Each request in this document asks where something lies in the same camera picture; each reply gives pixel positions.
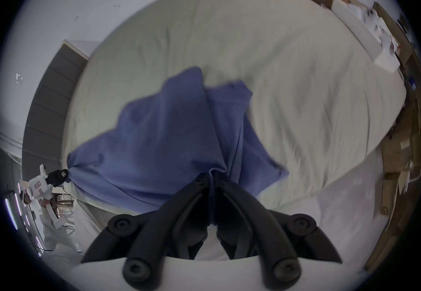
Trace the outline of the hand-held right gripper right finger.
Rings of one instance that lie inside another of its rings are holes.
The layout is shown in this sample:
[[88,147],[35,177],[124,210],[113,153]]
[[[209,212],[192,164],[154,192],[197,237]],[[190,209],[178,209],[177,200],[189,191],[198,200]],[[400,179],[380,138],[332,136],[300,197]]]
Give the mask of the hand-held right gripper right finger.
[[265,208],[249,192],[214,178],[217,237],[229,259],[259,257],[266,288],[291,288],[302,275],[299,258],[342,264],[326,234],[308,214]]

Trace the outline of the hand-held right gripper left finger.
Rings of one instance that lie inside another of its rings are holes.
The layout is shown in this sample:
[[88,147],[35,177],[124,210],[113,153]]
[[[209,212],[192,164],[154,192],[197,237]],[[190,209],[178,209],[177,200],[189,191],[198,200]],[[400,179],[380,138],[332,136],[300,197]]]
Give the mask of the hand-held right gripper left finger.
[[208,237],[209,173],[201,173],[158,210],[120,214],[92,242],[82,263],[125,258],[121,273],[134,288],[157,288],[165,257],[193,260]]

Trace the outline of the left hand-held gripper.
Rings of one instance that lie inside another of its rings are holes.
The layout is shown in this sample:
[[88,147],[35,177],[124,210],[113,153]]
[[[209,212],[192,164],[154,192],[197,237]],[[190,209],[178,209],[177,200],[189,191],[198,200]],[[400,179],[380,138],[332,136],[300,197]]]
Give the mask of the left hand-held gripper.
[[[59,218],[55,211],[52,208],[51,200],[53,196],[53,179],[48,178],[48,173],[44,165],[39,166],[40,174],[29,181],[21,180],[19,185],[28,193],[28,195],[35,200],[45,200],[49,203],[45,206],[48,215],[54,225],[55,229],[59,229],[65,224],[65,218]],[[69,171],[67,169],[62,169],[60,172],[62,182],[69,183]]]

